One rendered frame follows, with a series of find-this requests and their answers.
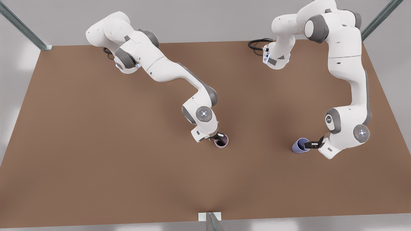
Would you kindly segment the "pink cup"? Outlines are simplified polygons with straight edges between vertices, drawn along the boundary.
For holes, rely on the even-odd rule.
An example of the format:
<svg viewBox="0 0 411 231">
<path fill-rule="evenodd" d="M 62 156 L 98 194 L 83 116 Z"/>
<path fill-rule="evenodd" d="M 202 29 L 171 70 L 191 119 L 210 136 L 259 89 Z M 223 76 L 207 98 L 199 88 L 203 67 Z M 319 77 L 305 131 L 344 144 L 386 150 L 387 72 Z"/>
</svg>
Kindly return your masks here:
<svg viewBox="0 0 411 231">
<path fill-rule="evenodd" d="M 217 148 L 223 149 L 227 146 L 229 142 L 228 136 L 224 135 L 224 138 L 222 140 L 214 140 L 214 144 Z"/>
</svg>

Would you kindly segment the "silver frame post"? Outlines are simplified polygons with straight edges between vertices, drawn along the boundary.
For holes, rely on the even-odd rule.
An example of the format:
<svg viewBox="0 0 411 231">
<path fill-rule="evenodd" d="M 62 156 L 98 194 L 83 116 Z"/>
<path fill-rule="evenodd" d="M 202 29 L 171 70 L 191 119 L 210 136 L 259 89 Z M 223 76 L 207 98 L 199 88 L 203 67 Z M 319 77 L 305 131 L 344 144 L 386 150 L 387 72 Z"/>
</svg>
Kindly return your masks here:
<svg viewBox="0 0 411 231">
<path fill-rule="evenodd" d="M 388 4 L 361 32 L 362 42 L 376 30 L 376 28 L 403 2 L 404 0 L 390 0 Z"/>
<path fill-rule="evenodd" d="M 221 212 L 200 212 L 198 221 L 206 222 L 206 231 L 225 231 L 220 221 L 222 220 Z"/>
<path fill-rule="evenodd" d="M 0 0 L 0 13 L 23 35 L 25 35 L 29 41 L 31 41 L 41 51 L 52 50 L 52 45 L 46 45 L 31 29 L 28 28 L 1 0 Z"/>
</svg>

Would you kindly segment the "purple cup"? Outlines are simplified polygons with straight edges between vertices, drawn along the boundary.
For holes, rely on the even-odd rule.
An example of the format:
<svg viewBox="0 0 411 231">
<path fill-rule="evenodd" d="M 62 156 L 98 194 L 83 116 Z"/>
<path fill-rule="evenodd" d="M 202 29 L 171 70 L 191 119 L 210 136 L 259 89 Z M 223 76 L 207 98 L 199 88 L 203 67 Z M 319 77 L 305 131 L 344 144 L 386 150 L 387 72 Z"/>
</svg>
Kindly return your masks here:
<svg viewBox="0 0 411 231">
<path fill-rule="evenodd" d="M 308 152 L 310 149 L 305 148 L 305 143 L 309 143 L 310 141 L 306 138 L 299 138 L 293 145 L 292 145 L 292 152 L 300 154 Z"/>
</svg>

